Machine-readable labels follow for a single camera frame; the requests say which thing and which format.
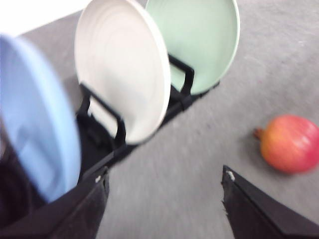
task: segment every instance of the gray carpet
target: gray carpet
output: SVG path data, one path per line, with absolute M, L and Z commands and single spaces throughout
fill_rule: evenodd
M 223 164 L 319 224 L 319 169 L 282 175 L 263 161 L 251 135 L 284 113 L 319 124 L 319 0 L 238 5 L 241 38 L 230 71 L 112 168 L 98 239 L 233 238 L 221 203 Z M 73 59 L 78 17 L 25 34 L 53 62 L 75 109 L 81 102 Z

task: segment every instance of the dish rack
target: dish rack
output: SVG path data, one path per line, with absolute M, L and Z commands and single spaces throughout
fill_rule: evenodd
M 170 54 L 168 58 L 172 65 L 185 73 L 185 80 L 181 92 L 171 86 L 168 108 L 161 127 L 208 92 L 191 95 L 194 69 Z M 84 98 L 76 115 L 82 148 L 82 165 L 77 186 L 56 201 L 1 229 L 0 239 L 96 236 L 109 194 L 108 169 L 125 159 L 138 145 L 126 144 L 126 127 L 121 115 L 90 89 L 84 85 L 80 87 Z M 91 97 L 116 119 L 118 130 L 115 137 L 111 137 L 94 116 L 88 114 Z
M 195 71 L 192 67 L 172 55 L 168 55 L 169 62 L 185 73 L 184 85 L 181 92 L 173 86 L 170 88 L 170 98 L 164 120 L 160 127 L 169 122 L 177 114 L 188 109 L 194 101 L 201 98 L 207 92 L 200 95 L 191 95 Z M 122 161 L 139 145 L 127 145 L 125 142 L 126 128 L 123 118 L 106 102 L 84 85 L 80 85 L 84 99 L 77 113 L 77 122 L 80 130 L 82 148 L 82 166 L 80 180 L 83 181 L 103 166 L 108 168 Z M 105 111 L 110 113 L 117 121 L 118 130 L 113 138 L 95 119 L 88 115 L 90 98 L 93 97 Z

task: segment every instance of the light green plate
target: light green plate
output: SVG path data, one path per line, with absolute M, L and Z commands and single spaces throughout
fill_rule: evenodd
M 235 0 L 149 0 L 146 9 L 168 52 L 194 68 L 193 95 L 209 90 L 225 75 L 239 41 Z M 170 67 L 171 83 L 180 91 L 185 74 Z

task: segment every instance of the blue plate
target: blue plate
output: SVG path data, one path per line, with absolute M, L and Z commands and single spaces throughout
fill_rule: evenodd
M 0 108 L 9 140 L 47 201 L 76 186 L 81 152 L 75 116 L 44 57 L 20 38 L 0 36 Z

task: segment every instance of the pomegranate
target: pomegranate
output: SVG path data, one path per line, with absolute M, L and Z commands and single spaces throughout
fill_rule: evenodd
M 282 172 L 305 172 L 319 162 L 319 128 L 308 119 L 282 115 L 254 134 L 264 159 Z

